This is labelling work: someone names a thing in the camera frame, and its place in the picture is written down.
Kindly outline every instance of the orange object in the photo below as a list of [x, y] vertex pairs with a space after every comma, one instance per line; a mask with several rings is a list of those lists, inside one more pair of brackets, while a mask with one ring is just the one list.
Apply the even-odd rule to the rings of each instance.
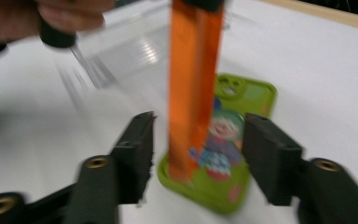
[[169, 97], [169, 174], [188, 182], [196, 168], [188, 150], [200, 150], [213, 112], [223, 7], [217, 12], [173, 0]]

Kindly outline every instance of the white tabletop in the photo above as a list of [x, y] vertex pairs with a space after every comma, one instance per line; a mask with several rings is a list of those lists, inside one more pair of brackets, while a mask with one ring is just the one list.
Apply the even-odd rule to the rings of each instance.
[[[166, 2], [141, 2], [106, 20]], [[217, 71], [272, 83], [271, 118], [306, 149], [305, 159], [337, 161], [358, 181], [358, 28], [258, 1], [234, 1], [233, 11]], [[70, 51], [35, 38], [0, 55], [0, 192], [21, 191], [32, 202], [73, 183], [81, 161], [108, 153], [147, 110], [158, 115], [155, 162], [166, 152], [166, 77], [140, 77], [134, 85], [146, 93], [137, 98], [121, 89], [79, 91], [62, 81], [72, 73], [84, 71]], [[156, 167], [145, 198], [142, 208], [120, 206], [122, 223], [296, 223], [296, 209], [267, 205], [254, 181], [244, 206], [227, 217], [162, 187]]]

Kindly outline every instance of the wooden strip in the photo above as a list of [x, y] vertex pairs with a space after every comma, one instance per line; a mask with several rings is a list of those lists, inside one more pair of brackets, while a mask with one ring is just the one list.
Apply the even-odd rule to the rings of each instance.
[[296, 11], [304, 12], [331, 21], [341, 22], [350, 26], [358, 27], [358, 15], [335, 10], [328, 7], [320, 7], [313, 4], [294, 0], [261, 0], [280, 7], [287, 7]]
[[169, 174], [176, 181], [190, 181], [188, 150], [200, 149], [208, 134], [222, 14], [172, 3]]

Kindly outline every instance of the human hand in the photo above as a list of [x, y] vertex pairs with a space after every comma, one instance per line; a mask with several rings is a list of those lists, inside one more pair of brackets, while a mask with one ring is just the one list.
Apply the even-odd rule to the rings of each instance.
[[67, 34], [98, 28], [103, 12], [114, 4], [115, 0], [0, 0], [0, 43], [38, 35], [40, 16]]

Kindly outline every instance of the green phone case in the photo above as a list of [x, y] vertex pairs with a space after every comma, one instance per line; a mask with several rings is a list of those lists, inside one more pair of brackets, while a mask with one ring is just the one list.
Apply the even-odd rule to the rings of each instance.
[[245, 198], [250, 173], [241, 155], [244, 115], [269, 117], [277, 91], [267, 82], [230, 74], [216, 78], [213, 118], [204, 148], [190, 148], [197, 169], [191, 183], [170, 179], [168, 155], [158, 166], [162, 185], [220, 214], [236, 211]]

